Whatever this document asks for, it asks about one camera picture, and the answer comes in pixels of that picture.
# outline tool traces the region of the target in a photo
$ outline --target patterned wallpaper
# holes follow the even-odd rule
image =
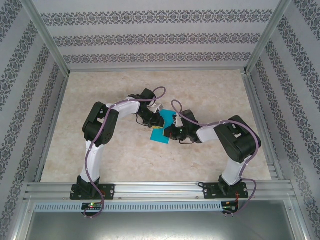
[[[320,6],[294,0],[251,73],[282,171],[320,239]]]
[[[0,0],[0,240],[33,182],[65,78],[18,0]]]
[[[279,0],[86,2],[34,1],[71,70],[244,67]]]

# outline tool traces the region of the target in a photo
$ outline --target ventilation slot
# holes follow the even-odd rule
[[[81,202],[43,202],[37,203],[35,212],[81,212]],[[222,211],[220,201],[185,202],[105,202],[104,212],[211,212]]]

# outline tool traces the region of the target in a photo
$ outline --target robotic arm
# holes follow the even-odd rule
[[[155,104],[153,102],[152,106],[149,106],[151,104],[151,101],[130,101],[132,100],[148,100],[148,99],[154,99],[156,96],[155,94],[149,90],[145,89],[142,94],[140,95],[129,95],[126,99],[128,101],[125,101],[119,105],[114,106],[111,111],[109,112],[109,115],[107,119],[105,120],[106,123],[104,125],[103,131],[101,132],[101,135],[99,138],[95,141],[95,143],[92,146],[92,149],[90,149],[90,146],[92,145],[92,141],[97,136],[100,128],[102,127],[102,123],[99,121],[99,119],[104,119],[108,109],[113,104],[103,104],[101,102],[96,102],[86,119],[82,131],[84,132],[84,138],[86,140],[86,152],[88,153],[90,149],[90,153],[87,157],[87,169],[86,165],[84,164],[81,174],[77,178],[77,185],[88,195],[94,197],[97,193],[97,191],[93,188],[88,175],[87,171],[94,182],[95,185],[99,184],[100,180],[100,163],[103,155],[103,150],[105,145],[111,140],[111,138],[114,135],[114,131],[116,128],[117,121],[119,119],[122,119],[128,115],[131,114],[137,114],[140,116],[143,120],[143,125],[149,128],[163,128],[165,121],[160,116],[159,111],[163,108],[161,104]]]
[[[191,110],[185,110],[181,114],[196,123],[198,122]],[[229,120],[249,128],[242,118],[237,115]],[[176,141],[184,141],[189,138],[192,143],[197,144],[219,139],[229,157],[226,168],[219,177],[218,184],[219,189],[225,196],[233,186],[241,183],[242,169],[256,150],[256,142],[253,136],[239,125],[224,123],[201,127],[184,118],[180,118],[178,114],[175,115],[175,124],[164,130],[164,136]],[[261,140],[256,134],[255,136],[258,139],[260,148]]]

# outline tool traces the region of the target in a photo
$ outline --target cable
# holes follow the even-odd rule
[[[103,132],[104,130],[104,127],[107,123],[107,118],[109,116],[109,113],[110,111],[116,106],[116,105],[119,105],[119,104],[123,104],[123,103],[126,103],[126,102],[150,102],[150,101],[155,101],[155,100],[158,100],[160,98],[162,98],[166,92],[167,92],[167,89],[164,87],[164,86],[159,86],[157,87],[155,90],[153,90],[153,92],[155,92],[156,90],[158,89],[163,89],[163,93],[161,96],[159,97],[156,97],[156,98],[153,98],[153,99],[132,99],[132,98],[129,98],[129,99],[125,99],[125,100],[121,100],[121,101],[118,101],[117,103],[113,104],[111,107],[109,107],[108,111],[106,112],[106,115],[104,117],[104,120],[103,120],[103,123],[99,129],[99,132],[97,133],[97,135],[95,136],[94,140],[91,142],[90,144],[90,147],[85,155],[85,160],[84,160],[84,168],[85,168],[85,173],[90,181],[90,183],[92,184],[92,186],[95,188],[95,190],[97,190],[97,192],[99,193],[100,197],[101,197],[101,208],[100,210],[93,216],[88,216],[86,215],[86,211],[88,210],[88,208],[86,208],[83,212],[83,215],[85,218],[87,217],[90,217],[90,219],[93,219],[93,218],[96,218],[97,216],[99,216],[102,211],[104,210],[105,208],[105,199],[104,199],[104,195],[102,194],[102,192],[99,190],[99,188],[95,185],[94,181],[92,180],[92,178],[90,177],[90,174],[89,174],[89,169],[88,169],[88,158],[89,158],[89,154],[92,150],[92,147],[93,145],[95,144],[95,142],[99,139],[101,133]]]
[[[176,109],[176,107],[174,106],[174,103],[178,103],[180,105],[180,111],[178,111]],[[255,151],[253,153],[253,155],[244,163],[240,173],[239,173],[239,176],[242,180],[245,180],[245,181],[252,181],[254,183],[254,189],[253,189],[253,192],[251,194],[251,196],[249,197],[249,199],[246,201],[246,203],[243,205],[243,207],[238,210],[236,213],[239,213],[240,211],[242,211],[247,205],[248,203],[250,202],[250,200],[253,198],[254,194],[256,193],[256,190],[257,190],[257,182],[253,179],[250,179],[250,178],[243,178],[242,177],[242,174],[244,173],[248,163],[258,154],[258,151],[259,151],[259,141],[258,141],[258,138],[256,137],[255,133],[249,128],[247,127],[246,125],[240,123],[240,122],[237,122],[237,121],[232,121],[232,120],[222,120],[222,121],[216,121],[216,122],[212,122],[212,123],[209,123],[209,124],[202,124],[202,123],[198,123],[196,121],[192,121],[191,119],[187,118],[186,116],[183,116],[181,114],[182,112],[182,104],[181,102],[179,102],[178,100],[174,99],[171,101],[171,106],[172,108],[174,109],[174,111],[183,119],[189,121],[190,123],[193,123],[195,125],[198,125],[200,127],[209,127],[209,126],[215,126],[215,125],[220,125],[220,124],[235,124],[235,125],[238,125],[242,128],[244,128],[245,130],[247,130],[253,137],[254,139],[254,142],[255,142]]]
[[[146,127],[147,125],[144,125],[144,124],[142,124],[142,123],[140,123],[140,122],[138,122],[138,114],[135,114],[136,115],[136,123],[137,124],[140,124],[141,126],[144,126],[144,127]]]
[[[238,213],[240,213],[243,209],[245,209],[248,205],[248,203],[250,202],[250,200],[254,197],[255,193],[256,193],[256,190],[257,190],[257,182],[251,178],[243,178],[241,177],[242,180],[245,180],[245,181],[251,181],[254,183],[254,188],[253,188],[253,191],[252,191],[252,194],[251,196],[249,197],[249,199],[245,202],[245,204],[237,211],[235,212],[233,215],[237,215]]]
[[[236,208],[239,206],[239,193],[238,192],[236,192],[235,193],[235,202],[236,202]]]
[[[193,142],[188,142],[188,143],[182,143],[181,140],[179,140],[179,143],[180,143],[181,145],[188,145],[188,144],[194,144],[195,142],[193,141]]]
[[[161,88],[161,86],[158,86],[155,90],[153,90],[153,93],[155,93],[155,91],[157,91],[160,88]],[[151,105],[148,105],[148,107],[152,107],[157,101],[157,100],[155,100],[155,97],[152,100],[153,100],[153,103]]]

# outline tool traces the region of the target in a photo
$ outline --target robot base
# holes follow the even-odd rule
[[[247,185],[244,182],[239,182],[233,186],[229,186],[226,195],[219,188],[218,182],[199,182],[199,187],[203,188],[204,199],[239,199],[249,198]]]
[[[103,194],[104,200],[113,200],[115,195],[114,184],[101,184],[99,179],[94,183]],[[78,176],[76,184],[72,185],[71,200],[101,200],[100,194],[90,182],[85,182]]]

